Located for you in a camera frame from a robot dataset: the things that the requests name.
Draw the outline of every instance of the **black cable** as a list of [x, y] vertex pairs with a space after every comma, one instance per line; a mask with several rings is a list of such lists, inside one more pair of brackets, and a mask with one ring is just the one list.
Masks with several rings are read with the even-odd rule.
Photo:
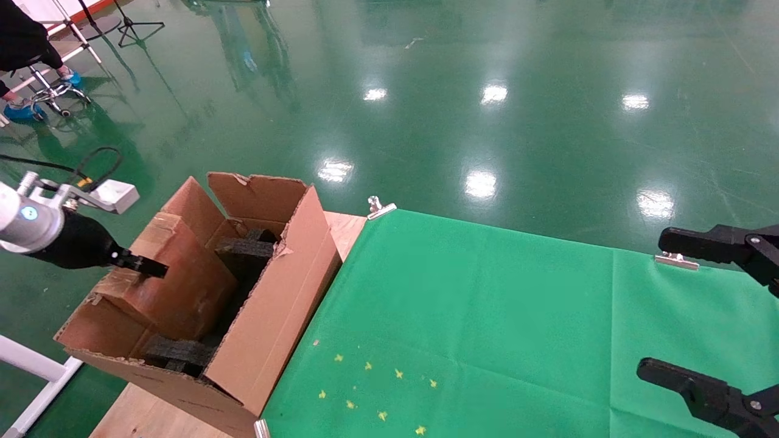
[[103, 184], [103, 182], [105, 182], [105, 180], [107, 180], [108, 177], [111, 176], [111, 174], [113, 174], [116, 171], [116, 169], [119, 167], [119, 165], [122, 163], [122, 159], [123, 159], [122, 153], [119, 152], [119, 150], [116, 149], [115, 147], [103, 146], [103, 147], [98, 147], [97, 149], [93, 150], [92, 152], [89, 152], [87, 154], [87, 156], [84, 157], [81, 160], [81, 162], [79, 163], [79, 166], [77, 168], [73, 169], [73, 173], [72, 173], [71, 177], [68, 179], [66, 184], [71, 184], [72, 180], [77, 175], [81, 176], [81, 172], [84, 170], [86, 165], [89, 164], [90, 161], [92, 161], [92, 159], [95, 157], [95, 155], [98, 155], [100, 152], [103, 152], [104, 150], [110, 150], [111, 152], [116, 154], [116, 161], [114, 161], [114, 165], [111, 166], [111, 168], [108, 169], [105, 173], [103, 173], [99, 178], [95, 179], [94, 181], [90, 180], [90, 182], [83, 187], [83, 190], [84, 190], [84, 192], [89, 193], [92, 190], [94, 190], [95, 188], [99, 187], [100, 184]]
[[44, 166], [47, 168], [60, 169], [63, 171], [69, 171], [74, 175], [78, 175], [79, 177], [81, 177], [81, 179], [85, 179], [85, 180], [89, 179], [89, 177], [84, 175], [79, 169], [69, 168], [68, 166], [63, 166], [62, 164], [49, 163], [46, 161], [38, 161], [38, 160], [28, 160], [27, 158], [11, 157], [10, 155], [4, 155], [4, 154], [0, 154], [0, 160], [11, 161], [14, 163], [35, 164], [36, 166]]

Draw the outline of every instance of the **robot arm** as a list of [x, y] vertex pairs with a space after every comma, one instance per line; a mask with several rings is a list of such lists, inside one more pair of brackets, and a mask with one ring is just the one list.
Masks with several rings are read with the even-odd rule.
[[[45, 189], [56, 194], [47, 198]], [[133, 255], [99, 222], [76, 212], [81, 203], [121, 214], [138, 198], [135, 186], [124, 182], [109, 179], [85, 193], [27, 172], [16, 190], [0, 182], [0, 246], [65, 269], [113, 265], [162, 278], [167, 266]]]

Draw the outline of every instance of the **green cloth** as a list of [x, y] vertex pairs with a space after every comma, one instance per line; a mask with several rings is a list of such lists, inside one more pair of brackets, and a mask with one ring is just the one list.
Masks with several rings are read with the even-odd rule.
[[779, 383], [778, 335], [742, 272], [398, 210], [366, 224], [263, 418], [283, 438], [731, 437], [636, 365], [747, 394]]

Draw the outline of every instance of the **metal binder clip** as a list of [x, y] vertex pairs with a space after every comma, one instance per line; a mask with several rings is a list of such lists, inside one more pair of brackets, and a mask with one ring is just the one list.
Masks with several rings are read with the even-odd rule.
[[270, 438], [268, 423], [264, 419], [259, 419], [254, 423], [254, 434], [257, 435], [257, 438]]
[[368, 215], [368, 220], [373, 221], [379, 216], [389, 213], [392, 210], [397, 210], [394, 203], [390, 205], [382, 205], [378, 196], [371, 196], [368, 198], [368, 203], [371, 205], [371, 213]]
[[675, 267], [683, 267], [689, 270], [698, 270], [698, 267], [700, 266], [696, 262], [685, 260], [682, 254], [667, 253], [665, 251], [663, 251], [662, 254], [657, 254], [654, 257], [654, 261]]

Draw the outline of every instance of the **tripod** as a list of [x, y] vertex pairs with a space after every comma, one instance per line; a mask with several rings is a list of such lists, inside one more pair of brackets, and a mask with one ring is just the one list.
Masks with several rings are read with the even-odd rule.
[[[119, 38], [119, 47], [125, 47], [132, 44], [138, 44], [139, 42], [143, 42], [147, 38], [159, 32], [160, 29], [165, 27], [165, 23], [161, 21], [143, 21], [143, 22], [132, 21], [130, 17], [128, 17], [127, 14], [125, 14], [125, 11], [122, 10], [122, 7], [119, 5], [118, 0], [114, 0], [114, 4], [116, 5], [116, 9], [119, 10], [119, 13], [122, 14], [122, 25], [119, 27], [119, 32], [122, 33], [122, 37]], [[139, 37], [136, 32], [136, 29], [133, 26], [143, 26], [147, 24], [158, 26], [158, 28], [155, 29], [154, 32], [152, 32], [151, 34], [146, 35], [145, 38]], [[129, 44], [123, 44], [125, 42], [125, 38], [129, 38], [134, 42]]]

